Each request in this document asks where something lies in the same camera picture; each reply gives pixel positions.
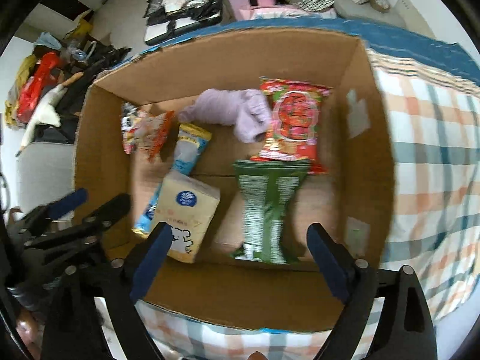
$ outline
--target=red snack bag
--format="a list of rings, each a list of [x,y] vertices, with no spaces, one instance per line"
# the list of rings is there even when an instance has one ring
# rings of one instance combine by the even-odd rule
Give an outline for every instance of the red snack bag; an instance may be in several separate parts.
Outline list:
[[[310,173],[326,170],[317,161],[318,120],[322,101],[331,93],[323,85],[261,78],[260,89],[273,97],[272,124],[255,161],[310,159]]]

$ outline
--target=purple cloth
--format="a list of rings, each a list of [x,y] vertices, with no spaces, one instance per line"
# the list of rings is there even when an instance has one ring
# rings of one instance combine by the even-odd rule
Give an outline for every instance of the purple cloth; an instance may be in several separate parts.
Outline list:
[[[198,120],[204,123],[233,126],[234,134],[243,143],[261,140],[272,120],[272,111],[262,91],[219,91],[209,89],[178,114],[181,123]]]

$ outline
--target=blue logo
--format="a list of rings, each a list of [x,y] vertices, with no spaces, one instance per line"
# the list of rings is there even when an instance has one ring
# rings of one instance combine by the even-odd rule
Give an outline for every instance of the blue logo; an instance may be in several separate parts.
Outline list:
[[[177,203],[181,206],[193,207],[197,204],[197,197],[193,192],[182,191],[177,195]]]

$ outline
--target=plaid fabric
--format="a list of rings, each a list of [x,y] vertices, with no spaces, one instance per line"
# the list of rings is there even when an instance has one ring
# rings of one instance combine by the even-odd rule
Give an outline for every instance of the plaid fabric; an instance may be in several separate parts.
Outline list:
[[[480,239],[480,88],[409,58],[368,51],[395,161],[381,268],[417,272],[436,320],[470,296]]]
[[[395,161],[395,204],[380,267],[412,266],[433,321],[465,302],[480,243],[480,88],[411,58],[367,50],[383,96]],[[383,299],[376,299],[353,360],[366,356]],[[152,337],[196,359],[311,360],[330,331],[249,331],[196,321],[138,302]]]
[[[142,301],[136,307],[152,337],[187,358],[245,360],[259,351],[269,360],[311,360],[330,333],[233,329],[196,321]]]

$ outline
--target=cartoon drawing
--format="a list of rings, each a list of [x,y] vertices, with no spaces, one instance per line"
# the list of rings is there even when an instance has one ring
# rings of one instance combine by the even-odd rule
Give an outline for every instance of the cartoon drawing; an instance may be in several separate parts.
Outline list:
[[[194,245],[194,242],[190,239],[190,231],[182,230],[173,226],[171,226],[171,228],[173,238],[170,249],[179,253],[191,253],[192,250],[190,248]]]

